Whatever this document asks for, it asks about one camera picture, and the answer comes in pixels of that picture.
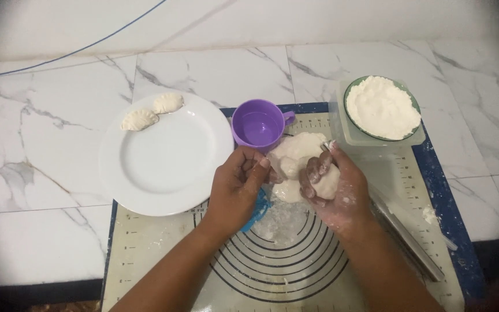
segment wire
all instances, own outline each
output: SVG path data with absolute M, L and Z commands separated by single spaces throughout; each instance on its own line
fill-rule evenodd
M 8 71 L 8 72 L 3 72 L 3 73 L 0 73 L 0 75 L 7 75 L 7 74 L 16 73 L 16 72 L 21 72 L 21 71 L 23 71 L 23 70 L 27 70 L 27 69 L 35 68 L 35 67 L 42 66 L 42 65 L 45 65 L 45 64 L 49 64 L 49 63 L 52 63 L 52 62 L 54 62 L 54 61 L 56 61 L 56 60 L 60 60 L 60 59 L 66 58 L 66 57 L 71 56 L 71 55 L 73 55 L 73 54 L 76 54 L 76 53 L 78 53 L 78 52 L 80 52 L 80 51 L 86 50 L 87 48 L 93 47 L 93 46 L 95 46 L 96 44 L 98 44 L 98 43 L 102 42 L 103 40 L 106 40 L 106 39 L 108 39 L 108 38 L 110 38 L 110 37 L 112 37 L 112 36 L 116 35 L 118 32 L 122 31 L 122 30 L 123 30 L 123 29 L 125 29 L 126 27 L 128 27 L 128 26 L 130 26 L 130 25 L 134 24 L 134 23 L 135 23 L 135 22 L 137 22 L 140 18 L 142 18 L 142 17 L 144 17 L 144 16 L 148 15 L 151 11 L 155 10 L 158 6 L 162 5 L 165 1 L 167 1 L 167 0 L 163 0 L 163 1 L 159 2 L 158 4 L 156 4 L 155 6 L 153 6 L 151 9 L 149 9 L 147 12 L 145 12 L 144 14 L 140 15 L 139 17 L 137 17 L 137 18 L 136 18 L 135 20 L 133 20 L 132 22 L 130 22 L 130 23 L 128 23 L 128 24 L 126 24 L 126 25 L 122 26 L 121 28 L 119 28 L 119 29 L 118 29 L 117 31 L 115 31 L 114 33 L 111 33 L 110 35 L 108 35 L 108 36 L 106 36 L 106 37 L 103 37 L 102 39 L 99 39 L 99 40 L 97 40 L 96 42 L 94 42 L 94 43 L 92 43 L 92 44 L 90 44 L 90 45 L 88 45 L 88 46 L 85 46 L 84 48 L 78 49 L 78 50 L 76 50 L 76 51 L 74 51 L 74 52 L 71 52 L 71 53 L 69 53 L 69 54 L 66 54 L 66 55 L 63 55 L 63 56 L 61 56 L 61 57 L 55 58 L 55 59 L 53 59 L 53 60 L 48 60 L 48 61 L 45 61 L 45 62 L 43 62 L 43 63 L 39 63 L 39 64 L 37 64 L 37 65 L 32 65 L 32 66 L 29 66 L 29 67 L 24 67 L 24 68 L 20 68 L 20 69 L 10 70 L 10 71 Z

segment cup handle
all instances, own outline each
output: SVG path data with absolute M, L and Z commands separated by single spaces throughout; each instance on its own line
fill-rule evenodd
M 284 126 L 291 125 L 295 121 L 295 113 L 294 112 L 286 112 L 282 114 L 284 117 Z

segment clear plastic container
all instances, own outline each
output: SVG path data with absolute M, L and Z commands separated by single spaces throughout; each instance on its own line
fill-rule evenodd
M 400 141 L 384 141 L 373 138 L 357 128 L 344 109 L 344 93 L 353 80 L 338 81 L 336 90 L 328 102 L 330 130 L 338 145 L 348 154 L 378 154 L 395 152 L 398 148 L 420 145 L 425 140 L 422 126 L 409 138 Z

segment purple cup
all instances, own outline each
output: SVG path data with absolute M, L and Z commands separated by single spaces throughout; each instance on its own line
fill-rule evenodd
M 232 114 L 232 135 L 238 145 L 253 147 L 266 154 L 276 147 L 285 126 L 294 120 L 294 112 L 282 113 L 266 100 L 249 100 Z

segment marble countertop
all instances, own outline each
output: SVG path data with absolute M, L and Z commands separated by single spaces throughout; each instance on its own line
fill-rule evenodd
M 364 75 L 406 82 L 471 240 L 499 238 L 497 40 L 69 57 L 0 77 L 0 286 L 103 277 L 112 199 L 99 142 L 133 101 L 182 90 L 221 108 L 322 102 Z

